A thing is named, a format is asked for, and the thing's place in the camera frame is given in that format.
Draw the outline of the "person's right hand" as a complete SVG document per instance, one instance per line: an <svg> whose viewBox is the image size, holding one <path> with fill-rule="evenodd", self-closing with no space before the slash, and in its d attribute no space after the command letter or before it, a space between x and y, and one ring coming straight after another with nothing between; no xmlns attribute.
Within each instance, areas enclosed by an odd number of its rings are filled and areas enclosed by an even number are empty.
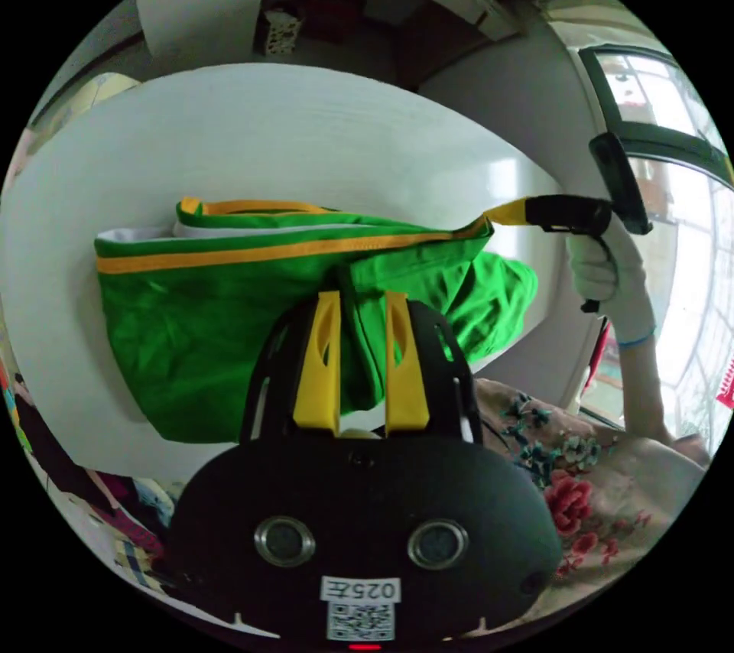
<svg viewBox="0 0 734 653"><path fill-rule="evenodd" d="M622 221L613 214L598 239L568 235L566 248L573 286L585 301L612 324L620 349L654 337L656 319L638 247Z"/></svg>

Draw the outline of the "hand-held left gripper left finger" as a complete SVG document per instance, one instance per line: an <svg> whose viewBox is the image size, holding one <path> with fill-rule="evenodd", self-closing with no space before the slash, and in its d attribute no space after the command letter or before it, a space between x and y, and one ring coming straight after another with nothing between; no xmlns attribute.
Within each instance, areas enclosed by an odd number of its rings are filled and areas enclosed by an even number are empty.
<svg viewBox="0 0 734 653"><path fill-rule="evenodd" d="M301 430L338 433L341 399L341 303L337 291L318 294L307 318L293 420Z"/></svg>

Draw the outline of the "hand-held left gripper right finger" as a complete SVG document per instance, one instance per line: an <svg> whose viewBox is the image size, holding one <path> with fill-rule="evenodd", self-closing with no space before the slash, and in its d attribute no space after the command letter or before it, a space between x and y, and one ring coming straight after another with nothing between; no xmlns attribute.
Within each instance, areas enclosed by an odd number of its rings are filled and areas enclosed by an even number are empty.
<svg viewBox="0 0 734 653"><path fill-rule="evenodd" d="M385 432L421 432L430 421L417 341L405 294L388 292L386 306Z"/></svg>

